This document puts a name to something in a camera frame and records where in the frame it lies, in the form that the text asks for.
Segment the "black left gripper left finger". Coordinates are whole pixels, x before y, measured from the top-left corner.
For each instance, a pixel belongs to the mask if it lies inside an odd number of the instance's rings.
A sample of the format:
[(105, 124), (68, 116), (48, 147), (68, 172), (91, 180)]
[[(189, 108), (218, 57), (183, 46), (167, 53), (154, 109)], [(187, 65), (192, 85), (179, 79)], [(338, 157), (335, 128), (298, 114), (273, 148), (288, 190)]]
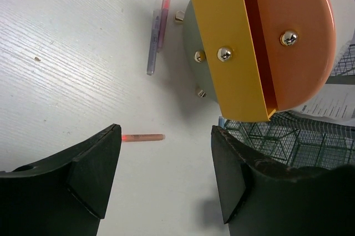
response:
[(1, 235), (96, 235), (121, 148), (112, 124), (54, 155), (1, 172)]

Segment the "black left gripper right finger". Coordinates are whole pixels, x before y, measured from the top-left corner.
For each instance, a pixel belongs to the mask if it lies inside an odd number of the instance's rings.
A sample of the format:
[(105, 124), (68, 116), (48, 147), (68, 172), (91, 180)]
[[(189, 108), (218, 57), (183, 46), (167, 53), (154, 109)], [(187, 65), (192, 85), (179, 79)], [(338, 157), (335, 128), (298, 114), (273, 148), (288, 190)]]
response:
[(211, 130), (224, 223), (231, 235), (353, 235), (354, 166), (294, 168)]

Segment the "purple pen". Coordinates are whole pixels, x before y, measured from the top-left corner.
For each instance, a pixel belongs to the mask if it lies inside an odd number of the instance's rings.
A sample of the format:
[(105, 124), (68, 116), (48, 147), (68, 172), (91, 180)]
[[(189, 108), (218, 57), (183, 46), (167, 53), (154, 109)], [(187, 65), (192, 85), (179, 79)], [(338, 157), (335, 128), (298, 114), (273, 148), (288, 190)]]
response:
[(153, 75), (155, 72), (156, 54), (158, 50), (159, 31), (160, 31), (160, 21), (161, 21), (161, 9), (156, 9), (153, 11), (153, 22), (151, 28), (148, 64), (146, 69), (146, 73), (148, 75)]

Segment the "cream round drawer box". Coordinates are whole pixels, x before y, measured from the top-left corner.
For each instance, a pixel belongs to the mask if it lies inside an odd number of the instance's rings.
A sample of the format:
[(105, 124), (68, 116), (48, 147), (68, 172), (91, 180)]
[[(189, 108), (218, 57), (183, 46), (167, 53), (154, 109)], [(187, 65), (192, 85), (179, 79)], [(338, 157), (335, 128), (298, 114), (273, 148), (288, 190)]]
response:
[(190, 0), (175, 20), (197, 95), (264, 122), (327, 84), (354, 39), (354, 0)]

